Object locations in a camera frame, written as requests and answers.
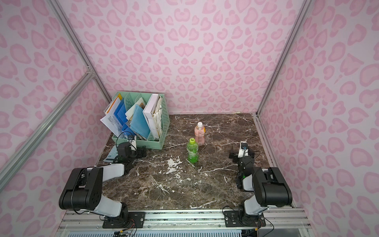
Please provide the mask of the pink drink bottle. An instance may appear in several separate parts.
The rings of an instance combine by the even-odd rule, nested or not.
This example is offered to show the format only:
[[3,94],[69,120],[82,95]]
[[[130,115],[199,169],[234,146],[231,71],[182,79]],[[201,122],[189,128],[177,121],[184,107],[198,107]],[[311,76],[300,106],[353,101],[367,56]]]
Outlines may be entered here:
[[196,127],[194,129],[194,135],[195,135],[196,143],[199,146],[204,145],[204,143],[205,143],[205,127],[204,127],[204,125],[203,125],[203,127],[198,127],[196,125]]

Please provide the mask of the green soda bottle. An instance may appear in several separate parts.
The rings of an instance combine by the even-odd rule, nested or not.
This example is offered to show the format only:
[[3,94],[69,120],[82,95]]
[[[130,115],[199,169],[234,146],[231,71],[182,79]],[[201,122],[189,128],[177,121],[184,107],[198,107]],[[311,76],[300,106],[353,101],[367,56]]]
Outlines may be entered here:
[[188,161],[192,164],[195,164],[198,162],[198,144],[190,144],[188,142],[187,144],[187,152],[188,152]]

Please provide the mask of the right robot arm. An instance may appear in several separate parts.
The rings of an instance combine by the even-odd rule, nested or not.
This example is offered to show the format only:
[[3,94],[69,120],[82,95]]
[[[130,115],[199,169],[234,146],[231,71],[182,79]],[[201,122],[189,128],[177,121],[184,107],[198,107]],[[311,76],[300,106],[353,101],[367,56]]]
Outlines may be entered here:
[[253,196],[243,201],[238,210],[223,212],[227,227],[264,227],[265,211],[292,204],[292,192],[279,168],[255,166],[255,152],[246,147],[230,151],[229,158],[238,167],[236,187]]

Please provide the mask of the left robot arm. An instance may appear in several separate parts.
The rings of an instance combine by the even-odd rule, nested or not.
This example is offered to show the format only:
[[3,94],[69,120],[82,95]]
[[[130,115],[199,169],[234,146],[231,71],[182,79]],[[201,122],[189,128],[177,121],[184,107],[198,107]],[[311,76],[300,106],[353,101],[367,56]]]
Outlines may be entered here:
[[146,148],[124,142],[118,144],[116,150],[117,155],[110,165],[73,169],[59,198],[59,207],[76,214],[91,212],[103,216],[104,229],[142,228],[145,213],[129,212],[126,203],[104,196],[102,188],[104,182],[128,174],[134,161],[146,156]]

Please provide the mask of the calculator with handset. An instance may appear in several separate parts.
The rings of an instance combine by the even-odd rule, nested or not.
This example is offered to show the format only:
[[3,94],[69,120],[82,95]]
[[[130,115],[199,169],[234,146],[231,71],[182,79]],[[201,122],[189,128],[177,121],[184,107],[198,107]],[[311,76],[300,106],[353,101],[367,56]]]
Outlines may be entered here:
[[116,145],[114,145],[112,149],[110,150],[110,152],[108,153],[108,155],[104,158],[103,162],[113,163],[117,156],[118,156],[118,151],[117,151]]

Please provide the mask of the light blue folder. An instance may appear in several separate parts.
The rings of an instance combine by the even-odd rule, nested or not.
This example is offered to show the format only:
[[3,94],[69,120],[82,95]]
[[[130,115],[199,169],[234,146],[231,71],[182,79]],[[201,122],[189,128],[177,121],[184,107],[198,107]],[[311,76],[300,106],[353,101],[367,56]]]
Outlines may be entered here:
[[133,117],[130,122],[130,128],[138,134],[141,139],[148,140],[150,128],[143,114],[143,109],[138,105],[135,106]]

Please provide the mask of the white paper sheets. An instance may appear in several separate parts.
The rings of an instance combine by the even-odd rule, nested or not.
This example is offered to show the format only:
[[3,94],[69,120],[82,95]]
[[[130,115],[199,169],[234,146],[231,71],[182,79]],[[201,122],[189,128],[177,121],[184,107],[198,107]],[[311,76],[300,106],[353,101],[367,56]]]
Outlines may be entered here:
[[115,136],[119,136],[122,131],[122,123],[116,117],[116,110],[121,104],[121,99],[117,96],[104,110],[104,116],[100,121],[105,125]]

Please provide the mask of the white books stack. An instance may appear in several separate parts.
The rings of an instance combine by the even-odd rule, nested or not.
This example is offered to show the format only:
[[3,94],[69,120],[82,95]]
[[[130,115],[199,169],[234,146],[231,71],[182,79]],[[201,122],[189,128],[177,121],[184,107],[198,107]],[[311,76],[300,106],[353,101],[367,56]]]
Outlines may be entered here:
[[155,140],[162,135],[162,97],[159,94],[152,94],[143,114]]

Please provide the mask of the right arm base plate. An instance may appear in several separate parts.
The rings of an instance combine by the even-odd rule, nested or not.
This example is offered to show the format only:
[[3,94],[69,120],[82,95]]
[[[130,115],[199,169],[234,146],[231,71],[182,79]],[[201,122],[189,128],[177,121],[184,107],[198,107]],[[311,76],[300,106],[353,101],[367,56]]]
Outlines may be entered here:
[[243,212],[233,210],[222,211],[226,227],[265,227],[266,222],[263,215],[247,215]]

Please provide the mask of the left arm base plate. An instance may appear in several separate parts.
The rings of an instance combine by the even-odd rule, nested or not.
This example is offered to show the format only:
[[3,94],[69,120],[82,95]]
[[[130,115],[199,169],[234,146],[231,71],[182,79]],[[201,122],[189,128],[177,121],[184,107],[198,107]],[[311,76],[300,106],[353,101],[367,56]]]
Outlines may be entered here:
[[106,217],[103,229],[129,229],[143,228],[145,222],[145,212],[128,212],[127,215],[121,214],[118,217]]

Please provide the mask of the aluminium mounting rail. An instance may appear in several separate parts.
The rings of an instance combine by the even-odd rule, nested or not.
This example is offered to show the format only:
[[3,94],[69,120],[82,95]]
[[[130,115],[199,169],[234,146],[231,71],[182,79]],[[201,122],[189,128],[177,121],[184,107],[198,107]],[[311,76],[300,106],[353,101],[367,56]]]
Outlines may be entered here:
[[[214,230],[252,230],[261,225],[258,221],[252,227],[227,227],[225,216],[220,209],[182,209],[182,210],[145,210],[142,228],[135,229],[136,232],[143,231],[214,231]],[[311,224],[302,208],[272,208],[263,213],[265,226],[263,230],[281,229],[311,229]],[[68,232],[95,232],[105,231],[100,216],[89,213],[77,215],[67,211],[58,227],[56,236]]]

